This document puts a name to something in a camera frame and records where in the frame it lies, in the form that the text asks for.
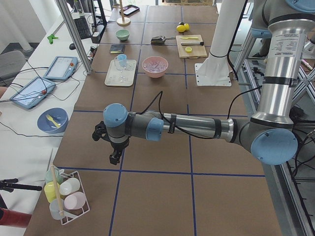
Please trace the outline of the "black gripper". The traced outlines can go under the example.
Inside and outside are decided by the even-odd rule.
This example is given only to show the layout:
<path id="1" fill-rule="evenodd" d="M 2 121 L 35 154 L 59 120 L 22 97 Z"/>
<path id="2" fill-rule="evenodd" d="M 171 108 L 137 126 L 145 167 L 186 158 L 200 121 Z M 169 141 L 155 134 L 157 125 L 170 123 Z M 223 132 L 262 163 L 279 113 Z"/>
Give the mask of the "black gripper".
<path id="1" fill-rule="evenodd" d="M 112 154 L 110 154 L 109 160 L 110 163 L 113 165 L 117 165 L 120 163 L 121 155 L 124 149 L 129 145 L 129 136 L 123 136 L 122 139 L 118 141 L 114 141 L 113 139 L 111 140 L 103 121 L 101 121 L 99 124 L 95 126 L 95 130 L 92 134 L 92 139 L 94 141 L 103 139 L 107 142 L 110 142 L 114 151 Z"/>

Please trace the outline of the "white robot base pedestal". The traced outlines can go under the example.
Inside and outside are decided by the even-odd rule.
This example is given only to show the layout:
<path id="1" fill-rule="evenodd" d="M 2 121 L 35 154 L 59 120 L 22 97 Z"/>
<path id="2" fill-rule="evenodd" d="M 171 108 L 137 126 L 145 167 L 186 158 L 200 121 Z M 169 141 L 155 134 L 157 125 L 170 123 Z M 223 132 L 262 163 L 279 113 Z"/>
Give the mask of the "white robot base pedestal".
<path id="1" fill-rule="evenodd" d="M 246 5 L 246 0 L 222 1 L 209 56 L 203 63 L 195 64 L 198 86 L 231 86 L 227 58 Z"/>

